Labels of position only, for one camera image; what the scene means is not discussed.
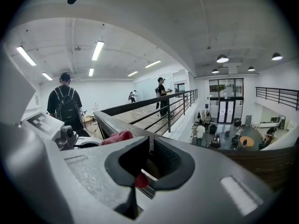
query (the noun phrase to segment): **black cap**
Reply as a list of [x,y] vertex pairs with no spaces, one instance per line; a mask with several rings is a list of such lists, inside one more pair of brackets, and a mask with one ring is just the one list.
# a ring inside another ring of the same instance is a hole
[[68,82],[71,80],[71,75],[67,72],[62,73],[60,79],[64,82]]

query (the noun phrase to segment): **round table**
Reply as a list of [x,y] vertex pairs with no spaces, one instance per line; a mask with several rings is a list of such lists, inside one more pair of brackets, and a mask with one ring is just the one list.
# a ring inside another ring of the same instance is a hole
[[240,138],[240,142],[243,144],[244,140],[247,140],[247,147],[252,147],[254,146],[254,141],[252,138],[248,137],[248,136],[242,136]]

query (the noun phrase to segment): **backpack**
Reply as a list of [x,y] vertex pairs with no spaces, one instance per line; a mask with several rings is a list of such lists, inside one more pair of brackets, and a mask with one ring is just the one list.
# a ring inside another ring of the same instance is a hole
[[159,87],[157,87],[157,88],[155,89],[155,93],[156,93],[156,96],[157,96],[157,97],[160,97],[160,96],[161,96],[161,94],[160,94],[160,92],[159,92]]
[[63,121],[65,125],[74,126],[74,130],[75,126],[78,126],[78,119],[83,125],[80,110],[77,106],[76,101],[73,99],[75,90],[70,87],[69,93],[67,95],[63,95],[60,87],[55,88],[54,91],[57,94],[57,98],[59,101],[59,105],[56,110],[56,118]]

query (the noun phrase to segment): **cable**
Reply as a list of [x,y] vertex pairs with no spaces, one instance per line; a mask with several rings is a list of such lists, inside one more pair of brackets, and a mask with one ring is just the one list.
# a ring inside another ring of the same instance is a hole
[[82,111],[82,109],[81,109],[81,116],[82,116],[82,118],[83,118],[83,124],[84,124],[84,127],[85,127],[85,129],[89,132],[89,133],[95,133],[97,130],[98,130],[98,128],[99,128],[99,125],[98,125],[98,127],[96,128],[96,130],[95,131],[93,131],[93,132],[90,132],[88,129],[87,129],[87,127],[86,127],[86,124],[85,124],[85,119],[84,119],[84,115],[83,115],[83,111]]

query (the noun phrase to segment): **handrail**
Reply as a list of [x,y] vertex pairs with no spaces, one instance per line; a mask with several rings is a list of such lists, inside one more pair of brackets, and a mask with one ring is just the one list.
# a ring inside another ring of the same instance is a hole
[[[173,102],[172,104],[169,103],[170,98],[177,97],[177,96],[180,96],[180,95],[183,95],[183,98]],[[184,115],[185,115],[186,109],[189,106],[191,107],[192,103],[194,103],[197,98],[198,98],[198,93],[197,93],[197,89],[195,89],[195,90],[191,90],[191,91],[183,91],[183,92],[178,92],[178,93],[171,94],[171,95],[165,95],[165,96],[161,96],[161,97],[157,97],[157,98],[153,98],[153,99],[147,99],[147,100],[143,100],[143,101],[139,101],[139,102],[135,102],[135,103],[130,103],[130,104],[126,104],[126,105],[120,105],[120,106],[116,106],[116,107],[112,107],[112,108],[109,108],[109,109],[102,110],[102,112],[104,112],[104,113],[106,113],[110,116],[114,116],[114,115],[117,115],[117,114],[121,114],[121,113],[124,113],[124,112],[134,110],[134,109],[138,109],[138,108],[141,108],[141,107],[144,107],[144,106],[147,106],[147,105],[155,104],[155,103],[158,103],[158,102],[161,102],[161,101],[166,101],[167,102],[166,106],[164,106],[164,107],[160,108],[159,110],[156,110],[156,111],[154,111],[154,112],[152,112],[152,113],[150,113],[150,114],[148,114],[144,117],[141,117],[140,119],[134,120],[134,121],[130,122],[130,124],[131,125],[135,124],[139,121],[142,121],[142,120],[154,115],[155,113],[160,112],[161,110],[167,109],[167,113],[164,116],[162,116],[160,119],[156,120],[154,123],[148,125],[144,129],[145,130],[149,129],[150,127],[152,127],[153,125],[155,125],[156,123],[158,123],[159,121],[161,121],[163,118],[165,118],[167,116],[168,122],[163,124],[157,131],[155,131],[155,133],[158,132],[166,124],[168,124],[168,132],[170,132],[171,131],[171,126],[172,126],[171,120],[174,117],[176,117],[181,111],[184,111]],[[170,106],[176,104],[179,101],[183,101],[183,103],[181,105],[179,105],[178,107],[176,107],[174,110],[170,111]],[[177,110],[182,105],[184,105],[184,108],[181,109],[180,111],[178,111],[176,115],[171,117],[171,113],[173,113],[175,110]]]
[[256,87],[256,97],[260,97],[260,98],[264,98],[264,99],[269,99],[275,102],[278,102],[279,104],[284,104],[287,105],[289,107],[295,108],[296,110],[298,110],[298,104],[299,104],[299,91],[298,90],[290,90],[290,89],[280,89],[280,88],[269,88],[269,87]]

